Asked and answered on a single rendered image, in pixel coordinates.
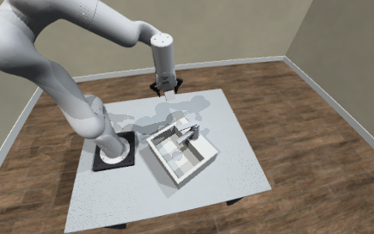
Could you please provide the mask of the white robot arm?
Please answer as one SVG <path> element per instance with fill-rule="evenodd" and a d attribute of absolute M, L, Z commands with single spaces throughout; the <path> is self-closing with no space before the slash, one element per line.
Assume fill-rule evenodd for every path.
<path fill-rule="evenodd" d="M 84 95 L 64 67 L 41 56 L 34 46 L 40 32 L 58 19 L 123 47 L 145 43 L 161 77 L 174 73 L 173 38 L 147 22 L 127 19 L 99 0 L 4 0 L 0 5 L 0 71 L 38 85 L 58 104 L 73 130 L 98 145 L 103 162 L 120 163 L 130 145 L 118 137 L 101 99 Z"/>

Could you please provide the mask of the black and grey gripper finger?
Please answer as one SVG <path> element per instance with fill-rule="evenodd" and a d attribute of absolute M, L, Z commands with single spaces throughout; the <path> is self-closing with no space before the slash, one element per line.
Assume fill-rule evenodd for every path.
<path fill-rule="evenodd" d="M 153 89 L 153 91 L 156 91 L 157 95 L 159 94 L 159 97 L 161 97 L 160 96 L 160 89 L 157 89 L 157 87 L 155 87 L 155 86 L 156 86 L 156 82 L 154 82 L 152 85 L 150 85 L 150 89 Z"/>
<path fill-rule="evenodd" d="M 182 84 L 183 80 L 180 78 L 176 78 L 177 85 L 175 86 L 175 93 L 177 94 L 179 86 Z"/>

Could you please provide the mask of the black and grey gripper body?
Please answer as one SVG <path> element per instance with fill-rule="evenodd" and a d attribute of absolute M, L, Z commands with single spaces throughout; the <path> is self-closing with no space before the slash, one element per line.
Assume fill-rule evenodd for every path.
<path fill-rule="evenodd" d="M 155 79 L 156 79 L 157 89 L 164 89 L 162 82 L 169 81 L 169 84 L 170 84 L 171 88 L 174 88 L 177 85 L 175 69 L 174 69 L 174 73 L 172 75 L 168 76 L 168 77 L 161 77 L 161 76 L 157 75 L 156 72 L 155 72 Z"/>

